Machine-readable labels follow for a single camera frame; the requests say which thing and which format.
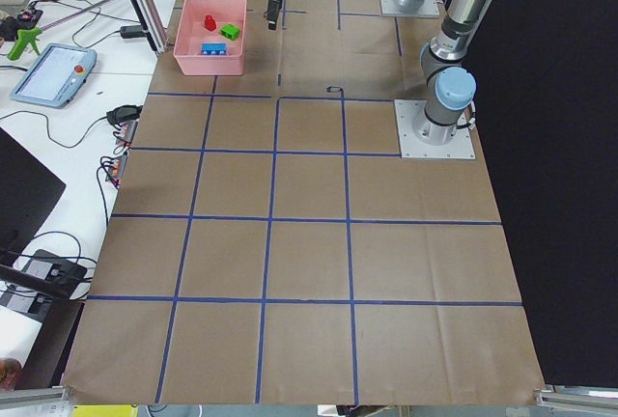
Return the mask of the green toy block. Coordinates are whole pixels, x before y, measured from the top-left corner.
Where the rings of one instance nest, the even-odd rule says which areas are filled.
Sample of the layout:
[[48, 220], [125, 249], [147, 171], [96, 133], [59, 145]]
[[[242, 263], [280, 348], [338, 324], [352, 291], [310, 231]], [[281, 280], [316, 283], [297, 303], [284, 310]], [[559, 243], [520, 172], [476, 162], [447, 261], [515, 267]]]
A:
[[241, 29], [238, 26], [227, 23], [220, 28], [220, 35], [230, 41], [235, 41], [239, 38]]

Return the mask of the teach pendant tablet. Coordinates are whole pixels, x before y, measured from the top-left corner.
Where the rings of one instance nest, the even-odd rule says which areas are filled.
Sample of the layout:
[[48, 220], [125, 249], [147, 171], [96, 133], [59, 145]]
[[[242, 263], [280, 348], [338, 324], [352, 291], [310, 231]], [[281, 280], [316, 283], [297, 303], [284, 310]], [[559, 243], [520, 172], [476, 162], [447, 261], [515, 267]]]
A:
[[73, 100], [97, 60], [98, 54], [94, 49], [51, 43], [16, 84], [10, 98], [62, 108]]

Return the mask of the reacher grabber tool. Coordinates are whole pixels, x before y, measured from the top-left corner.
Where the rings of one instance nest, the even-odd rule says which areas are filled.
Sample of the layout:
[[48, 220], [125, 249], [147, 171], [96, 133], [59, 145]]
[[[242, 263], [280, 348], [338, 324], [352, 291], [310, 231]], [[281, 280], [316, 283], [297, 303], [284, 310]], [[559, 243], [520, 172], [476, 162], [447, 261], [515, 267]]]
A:
[[42, 27], [34, 27], [32, 29], [19, 29], [17, 31], [17, 37], [16, 40], [14, 41], [14, 46], [11, 49], [11, 51], [7, 54], [7, 58], [11, 61], [16, 61], [20, 58], [20, 56], [22, 55], [22, 53], [24, 52], [24, 50], [31, 45], [33, 50], [35, 51], [35, 53], [37, 55], [40, 54], [40, 51], [37, 47], [37, 38], [38, 36], [43, 32], [46, 31], [47, 29], [50, 29], [52, 27], [58, 26], [60, 24], [63, 24], [64, 22], [67, 22], [73, 18], [76, 18], [82, 14], [85, 14], [86, 12], [91, 11], [92, 9], [95, 8], [100, 8], [102, 7], [104, 4], [111, 2], [113, 0], [100, 0], [97, 3], [94, 3], [92, 5], [90, 5], [89, 7], [83, 8], [83, 9], [79, 9], [77, 12], [73, 13], [73, 14], [69, 14], [67, 16], [64, 16], [63, 18], [53, 21], [49, 24], [46, 24]]

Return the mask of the blue toy block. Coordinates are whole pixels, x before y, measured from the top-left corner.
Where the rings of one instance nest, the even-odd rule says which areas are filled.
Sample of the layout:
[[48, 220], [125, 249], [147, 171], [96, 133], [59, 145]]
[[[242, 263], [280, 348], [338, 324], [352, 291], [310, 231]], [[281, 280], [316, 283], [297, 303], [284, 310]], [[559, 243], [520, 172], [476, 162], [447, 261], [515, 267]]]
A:
[[225, 42], [203, 42], [200, 54], [206, 56], [225, 56], [228, 54], [228, 45]]

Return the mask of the pink plastic box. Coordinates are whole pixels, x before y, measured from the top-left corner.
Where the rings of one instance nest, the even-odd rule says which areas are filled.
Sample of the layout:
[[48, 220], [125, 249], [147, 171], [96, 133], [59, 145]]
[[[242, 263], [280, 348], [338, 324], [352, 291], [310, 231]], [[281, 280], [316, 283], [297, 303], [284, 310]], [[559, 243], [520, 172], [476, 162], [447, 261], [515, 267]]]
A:
[[242, 75], [246, 0], [184, 0], [173, 50], [183, 74]]

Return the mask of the black power adapter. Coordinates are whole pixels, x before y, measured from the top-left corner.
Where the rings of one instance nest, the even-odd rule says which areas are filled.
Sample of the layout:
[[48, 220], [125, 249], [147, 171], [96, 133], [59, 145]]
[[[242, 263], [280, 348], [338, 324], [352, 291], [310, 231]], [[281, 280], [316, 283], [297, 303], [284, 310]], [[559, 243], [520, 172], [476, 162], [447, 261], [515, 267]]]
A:
[[139, 39], [146, 36], [146, 32], [139, 25], [122, 26], [119, 34], [124, 40]]

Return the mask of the red toy block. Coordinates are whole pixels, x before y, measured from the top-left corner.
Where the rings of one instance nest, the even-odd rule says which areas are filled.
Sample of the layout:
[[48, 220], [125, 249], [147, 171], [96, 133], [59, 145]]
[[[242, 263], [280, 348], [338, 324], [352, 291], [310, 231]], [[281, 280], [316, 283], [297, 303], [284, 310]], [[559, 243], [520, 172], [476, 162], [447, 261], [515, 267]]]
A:
[[214, 31], [217, 28], [217, 24], [216, 21], [214, 19], [214, 17], [211, 14], [207, 14], [205, 16], [204, 19], [204, 27], [208, 30], [208, 31]]

